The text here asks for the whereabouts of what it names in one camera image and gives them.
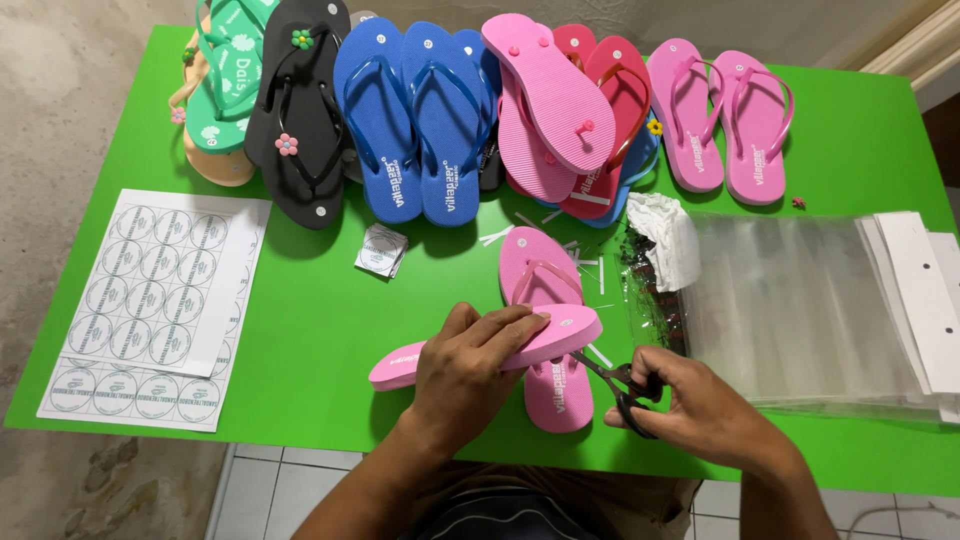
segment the green flip flop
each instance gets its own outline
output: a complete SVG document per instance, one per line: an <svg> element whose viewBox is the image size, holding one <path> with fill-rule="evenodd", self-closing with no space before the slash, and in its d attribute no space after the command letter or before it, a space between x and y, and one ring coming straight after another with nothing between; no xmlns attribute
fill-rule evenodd
<svg viewBox="0 0 960 540"><path fill-rule="evenodd" d="M243 147L262 75L263 29L278 1L212 0L209 33L200 25L203 4L195 11L197 44L210 70L187 103L186 131L205 153L226 154Z"/></svg>

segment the pink flower charm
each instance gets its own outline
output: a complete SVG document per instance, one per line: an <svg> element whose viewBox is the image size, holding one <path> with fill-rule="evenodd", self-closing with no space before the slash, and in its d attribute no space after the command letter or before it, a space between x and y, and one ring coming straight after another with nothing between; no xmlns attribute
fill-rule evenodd
<svg viewBox="0 0 960 540"><path fill-rule="evenodd" d="M297 154L296 137L280 134L280 138L274 141L274 145L280 149L281 156L295 156Z"/></svg>
<svg viewBox="0 0 960 540"><path fill-rule="evenodd" d="M175 124L182 124L186 120L186 110L183 110L183 107L171 108L170 109L170 121Z"/></svg>

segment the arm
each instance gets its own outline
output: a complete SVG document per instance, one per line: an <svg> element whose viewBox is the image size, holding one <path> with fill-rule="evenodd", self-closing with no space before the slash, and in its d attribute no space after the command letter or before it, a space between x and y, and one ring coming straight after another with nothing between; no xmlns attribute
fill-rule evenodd
<svg viewBox="0 0 960 540"><path fill-rule="evenodd" d="M469 304L455 306L420 351L414 402L292 540L396 538L410 525L422 481L484 430L526 371L500 366L549 319L529 305L482 318Z"/></svg>
<svg viewBox="0 0 960 540"><path fill-rule="evenodd" d="M670 385L670 409L631 413L667 443L742 471L740 538L837 538L806 461L786 434L701 362L637 347L631 377L645 385L650 373ZM604 423L625 427L616 407Z"/></svg>

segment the person's left hand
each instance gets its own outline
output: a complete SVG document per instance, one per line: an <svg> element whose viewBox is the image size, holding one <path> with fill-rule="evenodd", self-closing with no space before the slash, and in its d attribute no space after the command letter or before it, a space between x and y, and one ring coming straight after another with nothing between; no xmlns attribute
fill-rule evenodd
<svg viewBox="0 0 960 540"><path fill-rule="evenodd" d="M397 424L432 455L451 459L493 420L526 371L500 366L549 321L549 313L535 314L529 304L483 317L466 302L454 306L420 351L417 396Z"/></svg>

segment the white tile floor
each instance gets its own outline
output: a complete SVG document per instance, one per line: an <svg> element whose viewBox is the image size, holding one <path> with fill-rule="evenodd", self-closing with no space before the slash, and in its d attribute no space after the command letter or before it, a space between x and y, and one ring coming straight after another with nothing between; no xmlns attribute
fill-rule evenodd
<svg viewBox="0 0 960 540"><path fill-rule="evenodd" d="M238 445L213 540L287 540L333 489L360 454ZM820 490L841 540L860 512L886 506L935 505L960 513L960 499L892 493ZM684 540L739 537L740 484L707 480L693 505ZM852 540L956 540L960 520L930 511L884 512L861 520Z"/></svg>

